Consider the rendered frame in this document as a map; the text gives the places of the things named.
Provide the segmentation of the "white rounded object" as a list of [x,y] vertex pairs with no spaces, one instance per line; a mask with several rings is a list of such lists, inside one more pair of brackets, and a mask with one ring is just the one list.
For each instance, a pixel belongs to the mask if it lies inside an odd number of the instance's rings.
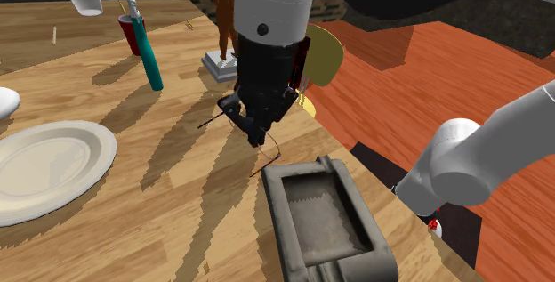
[[6,87],[0,86],[0,121],[9,117],[20,105],[20,95]]

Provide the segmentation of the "white oval plate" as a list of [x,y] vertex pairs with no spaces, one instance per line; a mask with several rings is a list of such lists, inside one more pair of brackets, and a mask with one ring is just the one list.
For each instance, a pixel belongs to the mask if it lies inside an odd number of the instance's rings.
[[49,214],[82,196],[112,166],[115,135],[83,120],[30,127],[0,140],[0,227]]

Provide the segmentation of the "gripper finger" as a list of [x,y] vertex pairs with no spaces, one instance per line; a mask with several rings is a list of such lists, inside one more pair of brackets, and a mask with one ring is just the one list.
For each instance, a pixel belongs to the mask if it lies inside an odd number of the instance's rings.
[[240,115],[241,104],[237,93],[220,98],[217,105],[230,121],[247,134],[247,140],[252,147],[257,148],[264,144],[266,132],[255,121],[255,118]]
[[279,122],[297,98],[298,94],[293,88],[273,92],[268,105],[262,110],[261,128],[268,131],[274,122]]

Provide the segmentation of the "yellow chair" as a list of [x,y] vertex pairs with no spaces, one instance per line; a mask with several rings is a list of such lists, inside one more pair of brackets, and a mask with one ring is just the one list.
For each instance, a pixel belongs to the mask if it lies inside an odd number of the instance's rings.
[[315,106],[305,94],[308,84],[311,82],[317,86],[328,85],[342,65],[344,48],[332,33],[316,24],[307,26],[306,37],[310,39],[310,46],[302,69],[300,88],[297,91],[298,104],[314,117]]

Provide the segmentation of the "brown figure on white base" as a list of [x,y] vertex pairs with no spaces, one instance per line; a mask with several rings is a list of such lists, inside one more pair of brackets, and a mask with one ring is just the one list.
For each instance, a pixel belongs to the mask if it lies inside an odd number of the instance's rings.
[[219,49],[206,52],[201,59],[218,83],[237,78],[237,31],[234,27],[234,0],[213,0],[216,4],[216,24]]

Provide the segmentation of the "grey rectangular tray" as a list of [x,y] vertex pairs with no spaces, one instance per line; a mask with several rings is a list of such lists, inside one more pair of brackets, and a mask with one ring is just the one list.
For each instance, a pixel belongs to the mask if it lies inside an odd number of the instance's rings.
[[261,171],[285,282],[398,282],[396,259],[346,165]]

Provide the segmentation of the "teal handled tool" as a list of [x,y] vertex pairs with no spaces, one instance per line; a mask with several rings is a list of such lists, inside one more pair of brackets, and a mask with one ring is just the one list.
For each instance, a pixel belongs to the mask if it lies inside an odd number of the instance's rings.
[[136,44],[140,51],[141,61],[145,69],[150,87],[153,91],[161,91],[164,88],[157,60],[143,25],[143,18],[138,10],[136,0],[126,0],[130,10],[130,17],[133,24],[133,32],[135,34]]

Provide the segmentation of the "red cup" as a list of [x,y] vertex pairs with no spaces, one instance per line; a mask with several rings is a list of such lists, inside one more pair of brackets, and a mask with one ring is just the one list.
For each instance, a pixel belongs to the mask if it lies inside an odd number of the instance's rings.
[[125,38],[131,48],[132,54],[136,56],[140,56],[141,53],[136,42],[136,35],[134,33],[132,17],[128,14],[120,15],[117,20],[121,29],[125,34]]

